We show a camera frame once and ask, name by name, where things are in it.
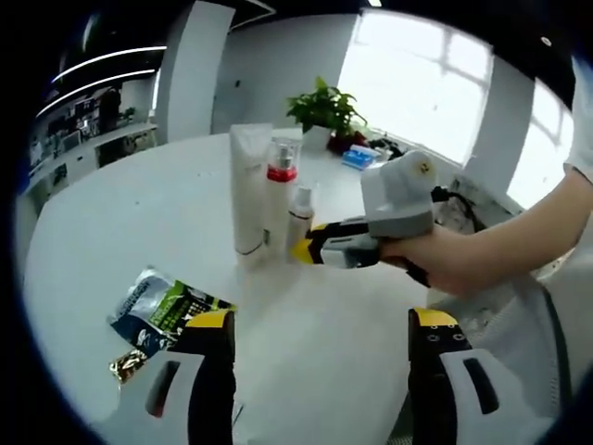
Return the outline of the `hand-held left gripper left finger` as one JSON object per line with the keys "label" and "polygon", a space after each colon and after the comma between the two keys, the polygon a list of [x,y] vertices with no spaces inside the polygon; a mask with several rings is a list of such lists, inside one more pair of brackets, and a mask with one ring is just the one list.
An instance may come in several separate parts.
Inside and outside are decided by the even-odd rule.
{"label": "hand-held left gripper left finger", "polygon": [[96,425],[106,444],[231,444],[234,310],[200,313],[172,347],[130,355],[115,411]]}

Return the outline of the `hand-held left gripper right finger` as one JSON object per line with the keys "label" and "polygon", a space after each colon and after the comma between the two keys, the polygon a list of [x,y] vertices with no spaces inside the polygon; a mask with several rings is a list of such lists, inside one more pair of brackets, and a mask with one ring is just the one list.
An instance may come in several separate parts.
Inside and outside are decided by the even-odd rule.
{"label": "hand-held left gripper right finger", "polygon": [[553,423],[520,380],[475,349],[444,311],[409,310],[408,389],[414,444],[534,444]]}

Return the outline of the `person's right hand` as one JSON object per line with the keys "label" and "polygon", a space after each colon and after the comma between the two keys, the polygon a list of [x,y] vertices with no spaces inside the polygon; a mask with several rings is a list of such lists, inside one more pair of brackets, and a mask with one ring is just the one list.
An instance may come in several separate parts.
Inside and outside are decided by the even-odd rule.
{"label": "person's right hand", "polygon": [[380,241],[382,262],[406,269],[410,263],[424,269],[430,287],[462,297],[471,293],[466,266],[471,237],[436,227],[431,233],[408,239]]}

